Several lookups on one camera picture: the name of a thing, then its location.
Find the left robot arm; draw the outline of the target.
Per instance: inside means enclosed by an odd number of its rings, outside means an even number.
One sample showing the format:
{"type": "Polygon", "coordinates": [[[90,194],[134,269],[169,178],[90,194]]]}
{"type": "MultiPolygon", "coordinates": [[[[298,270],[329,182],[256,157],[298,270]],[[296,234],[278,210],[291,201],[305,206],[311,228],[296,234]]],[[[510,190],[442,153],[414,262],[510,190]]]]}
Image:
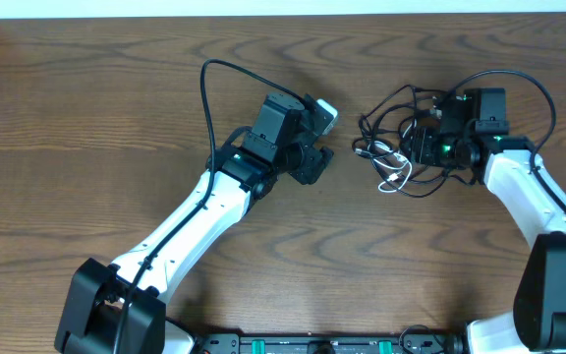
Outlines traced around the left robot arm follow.
{"type": "Polygon", "coordinates": [[[55,336],[60,353],[192,353],[195,336],[167,306],[205,251],[265,197],[280,175],[316,182],[333,156],[315,142],[338,120],[323,99],[270,93],[255,123],[235,130],[183,203],[110,265],[74,273],[55,336]]]}

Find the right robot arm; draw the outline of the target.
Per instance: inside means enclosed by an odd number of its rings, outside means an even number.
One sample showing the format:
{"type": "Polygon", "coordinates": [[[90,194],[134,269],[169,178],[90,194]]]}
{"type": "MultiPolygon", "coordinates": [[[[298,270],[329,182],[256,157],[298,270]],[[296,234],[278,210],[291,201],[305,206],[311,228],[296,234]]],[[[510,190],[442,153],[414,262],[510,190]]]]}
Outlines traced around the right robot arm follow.
{"type": "Polygon", "coordinates": [[[525,136],[513,136],[502,88],[446,93],[429,111],[433,125],[401,144],[415,163],[469,169],[507,208],[530,247],[513,308],[468,324],[469,353],[566,353],[566,194],[525,136]]]}

